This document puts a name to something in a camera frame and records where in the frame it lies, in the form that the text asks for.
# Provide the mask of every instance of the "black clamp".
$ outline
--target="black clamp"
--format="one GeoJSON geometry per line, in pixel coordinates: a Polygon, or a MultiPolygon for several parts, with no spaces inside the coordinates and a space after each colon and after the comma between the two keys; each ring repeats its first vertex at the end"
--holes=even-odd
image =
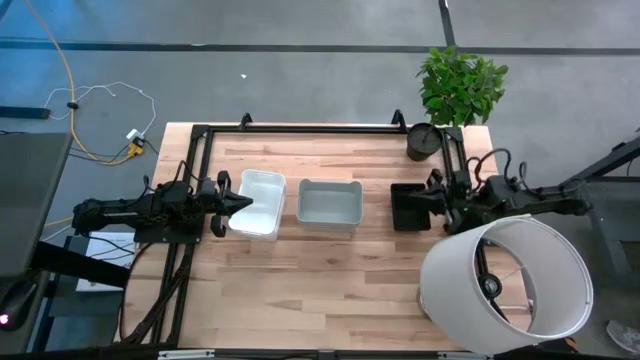
{"type": "Polygon", "coordinates": [[[402,111],[400,109],[396,109],[393,112],[393,118],[391,118],[391,125],[399,125],[398,130],[401,134],[407,133],[407,124],[404,122],[404,115],[402,115],[402,111]]]}
{"type": "Polygon", "coordinates": [[[453,140],[455,140],[456,142],[462,142],[463,138],[462,138],[462,129],[460,129],[460,127],[458,126],[454,126],[454,127],[448,127],[444,129],[444,132],[449,135],[453,140]]]}
{"type": "Polygon", "coordinates": [[[251,114],[244,113],[244,115],[242,115],[242,120],[240,120],[240,131],[244,131],[247,128],[247,124],[250,122],[253,122],[251,114]]]}

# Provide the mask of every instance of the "black cup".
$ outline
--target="black cup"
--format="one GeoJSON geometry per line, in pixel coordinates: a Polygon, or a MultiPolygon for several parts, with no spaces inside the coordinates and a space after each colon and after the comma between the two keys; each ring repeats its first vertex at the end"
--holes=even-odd
{"type": "Polygon", "coordinates": [[[415,124],[407,135],[407,155],[413,161],[424,161],[442,147],[440,130],[428,123],[415,124]]]}

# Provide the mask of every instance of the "black holder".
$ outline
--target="black holder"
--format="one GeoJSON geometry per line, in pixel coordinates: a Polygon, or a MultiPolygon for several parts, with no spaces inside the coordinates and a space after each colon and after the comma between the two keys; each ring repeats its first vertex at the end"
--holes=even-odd
{"type": "Polygon", "coordinates": [[[415,124],[407,135],[407,155],[413,161],[424,161],[442,147],[440,130],[427,123],[415,124]]]}
{"type": "Polygon", "coordinates": [[[417,209],[413,202],[407,201],[407,194],[424,191],[420,184],[391,184],[391,211],[395,231],[424,231],[431,229],[429,214],[417,209]]]}

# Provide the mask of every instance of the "translucent container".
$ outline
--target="translucent container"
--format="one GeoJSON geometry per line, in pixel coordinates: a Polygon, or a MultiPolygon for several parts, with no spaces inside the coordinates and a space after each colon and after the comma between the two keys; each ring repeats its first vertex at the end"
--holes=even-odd
{"type": "Polygon", "coordinates": [[[352,231],[362,221],[362,185],[304,179],[298,193],[298,222],[309,228],[352,231]]]}
{"type": "Polygon", "coordinates": [[[276,240],[284,210],[286,187],[282,174],[243,171],[238,194],[252,198],[253,204],[229,219],[231,230],[254,240],[276,240]]]}

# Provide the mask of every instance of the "wooden table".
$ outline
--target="wooden table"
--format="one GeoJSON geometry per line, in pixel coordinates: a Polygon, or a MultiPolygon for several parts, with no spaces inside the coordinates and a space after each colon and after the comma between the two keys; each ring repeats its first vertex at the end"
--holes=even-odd
{"type": "MultiPolygon", "coordinates": [[[[186,156],[192,125],[167,124],[154,183],[173,179],[186,156]]],[[[467,157],[492,149],[487,127],[466,127],[464,139],[467,157]]],[[[194,256],[181,347],[457,348],[416,302],[424,256],[446,236],[442,217],[432,217],[431,231],[410,233],[395,232],[391,218],[390,184],[424,182],[431,169],[443,168],[440,154],[420,163],[409,160],[406,135],[234,133],[216,134],[213,144],[212,178],[229,171],[237,191],[245,169],[281,173],[287,179],[286,204],[275,242],[252,242],[231,231],[218,239],[207,219],[194,256]],[[362,183],[364,218],[354,233],[313,232],[297,224],[303,178],[362,183]]],[[[491,159],[482,175],[495,173],[491,159]]],[[[136,264],[126,297],[127,334],[157,297],[167,248],[150,247],[136,264]]],[[[518,265],[496,248],[487,248],[487,259],[493,273],[507,276],[498,302],[507,305],[503,310],[514,324],[526,328],[530,317],[522,277],[511,276],[518,265]]]]}

